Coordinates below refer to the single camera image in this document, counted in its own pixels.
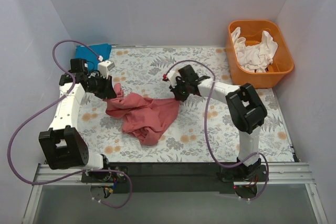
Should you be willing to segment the red t shirt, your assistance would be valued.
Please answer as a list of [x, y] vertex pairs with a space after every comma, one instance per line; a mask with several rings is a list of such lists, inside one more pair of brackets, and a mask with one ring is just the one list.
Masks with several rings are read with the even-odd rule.
[[106, 114], [122, 119], [122, 132], [136, 137], [141, 145], [156, 145], [178, 116], [180, 102], [174, 98], [153, 99], [134, 92], [125, 96], [120, 83], [114, 91], [117, 97], [106, 99]]

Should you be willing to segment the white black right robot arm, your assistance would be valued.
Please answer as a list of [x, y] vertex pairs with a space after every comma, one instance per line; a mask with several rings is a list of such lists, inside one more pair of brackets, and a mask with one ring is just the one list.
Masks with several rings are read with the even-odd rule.
[[255, 88], [225, 84], [215, 77], [199, 76], [191, 65], [178, 71], [169, 70], [163, 81], [170, 83], [170, 91], [178, 101], [186, 101], [189, 95], [214, 99], [227, 105], [233, 125], [239, 133], [239, 153], [235, 164], [220, 163], [219, 178], [225, 182], [251, 180], [267, 169], [261, 164], [259, 139], [267, 110]]

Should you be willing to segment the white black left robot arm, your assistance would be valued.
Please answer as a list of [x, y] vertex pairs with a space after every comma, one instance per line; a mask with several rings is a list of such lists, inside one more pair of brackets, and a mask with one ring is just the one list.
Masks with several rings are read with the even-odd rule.
[[38, 138], [51, 169], [94, 169], [93, 175], [98, 181], [106, 182], [111, 178], [112, 170], [107, 166], [107, 158], [89, 151], [77, 125], [81, 100], [86, 93], [102, 100], [116, 98], [109, 75], [114, 67], [114, 62], [105, 60], [98, 63], [97, 71], [90, 72], [85, 59], [71, 59], [69, 72], [59, 81], [61, 101], [57, 104], [53, 121]]

